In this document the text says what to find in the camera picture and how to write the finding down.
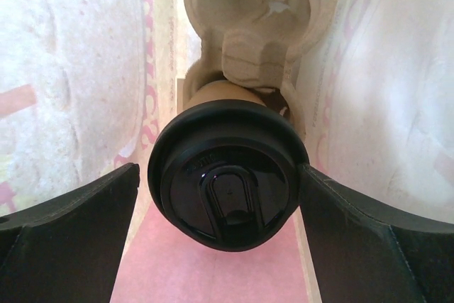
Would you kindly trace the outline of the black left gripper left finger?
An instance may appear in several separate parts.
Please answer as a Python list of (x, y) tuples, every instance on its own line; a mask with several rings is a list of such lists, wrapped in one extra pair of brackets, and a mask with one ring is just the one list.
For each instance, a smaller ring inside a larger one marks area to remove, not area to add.
[(127, 163), (1, 217), (2, 302), (109, 302), (140, 184)]

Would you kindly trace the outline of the brown paper coffee cup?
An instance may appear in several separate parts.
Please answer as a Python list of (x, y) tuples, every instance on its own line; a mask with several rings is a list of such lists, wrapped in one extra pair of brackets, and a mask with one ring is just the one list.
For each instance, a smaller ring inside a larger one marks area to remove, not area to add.
[(219, 80), (204, 85), (196, 91), (195, 95), (183, 106), (189, 109), (196, 105), (216, 100), (242, 100), (265, 106), (264, 101), (249, 89), (240, 87), (227, 80)]

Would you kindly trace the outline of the pink and beige paper bag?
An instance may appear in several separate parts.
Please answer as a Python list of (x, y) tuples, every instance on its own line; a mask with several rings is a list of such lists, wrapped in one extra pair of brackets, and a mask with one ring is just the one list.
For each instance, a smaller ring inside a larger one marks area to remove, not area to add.
[[(1, 0), (1, 217), (134, 163), (138, 196), (109, 302), (323, 302), (300, 174), (293, 214), (241, 252), (188, 237), (151, 197), (150, 155), (185, 111), (200, 55), (184, 0)], [(278, 90), (249, 90), (292, 125)], [(338, 0), (300, 58), (296, 90), (303, 165), (453, 225), (453, 0)]]

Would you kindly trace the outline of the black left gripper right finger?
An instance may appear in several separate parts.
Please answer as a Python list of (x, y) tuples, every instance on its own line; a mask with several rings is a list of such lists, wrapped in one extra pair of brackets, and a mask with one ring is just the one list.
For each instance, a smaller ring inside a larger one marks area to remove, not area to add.
[(323, 302), (452, 302), (453, 225), (299, 166), (300, 209)]

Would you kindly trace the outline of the black plastic cup lid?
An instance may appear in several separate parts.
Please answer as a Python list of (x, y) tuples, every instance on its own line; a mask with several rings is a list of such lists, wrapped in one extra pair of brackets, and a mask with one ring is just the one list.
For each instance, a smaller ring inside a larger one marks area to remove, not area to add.
[(292, 125), (251, 101), (208, 101), (162, 130), (148, 163), (160, 213), (198, 243), (226, 252), (273, 237), (299, 201), (306, 148)]

